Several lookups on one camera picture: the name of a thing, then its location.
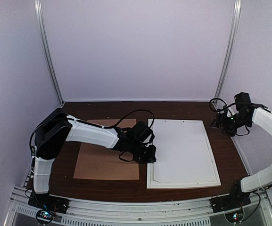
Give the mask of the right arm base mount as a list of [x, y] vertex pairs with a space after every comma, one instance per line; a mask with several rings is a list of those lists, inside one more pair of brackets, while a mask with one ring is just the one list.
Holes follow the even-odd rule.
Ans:
[[211, 198], [210, 204], [213, 213], [225, 212], [225, 218], [229, 223], [241, 223], [245, 219], [244, 206], [251, 203], [250, 193], [242, 192], [240, 180], [235, 181], [230, 193], [224, 196]]

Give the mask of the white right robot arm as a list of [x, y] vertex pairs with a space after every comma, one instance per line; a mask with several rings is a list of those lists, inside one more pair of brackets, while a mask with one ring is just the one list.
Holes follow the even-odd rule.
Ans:
[[227, 196], [228, 206], [236, 208], [251, 193], [272, 187], [272, 110], [245, 100], [227, 104], [220, 98], [211, 99], [208, 107], [215, 113], [210, 126], [233, 139], [248, 171], [233, 182]]

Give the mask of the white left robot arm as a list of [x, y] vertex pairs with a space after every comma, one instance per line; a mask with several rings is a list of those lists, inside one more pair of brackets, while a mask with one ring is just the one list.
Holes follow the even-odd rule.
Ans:
[[42, 209], [52, 206], [49, 193], [49, 179], [54, 160], [65, 142], [80, 142], [99, 145], [131, 153], [132, 161], [138, 163], [156, 162], [157, 148], [152, 144], [155, 138], [152, 124], [139, 121], [133, 127], [119, 127], [120, 119], [114, 125], [106, 126], [78, 119], [57, 108], [33, 131], [29, 147], [33, 158], [34, 201]]

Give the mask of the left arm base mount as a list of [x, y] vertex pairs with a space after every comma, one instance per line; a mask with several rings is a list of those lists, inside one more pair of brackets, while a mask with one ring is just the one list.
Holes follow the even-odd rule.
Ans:
[[41, 225], [51, 223], [57, 214], [66, 214], [69, 200], [66, 198], [51, 196], [47, 194], [36, 194], [31, 192], [28, 205], [38, 208], [35, 219]]

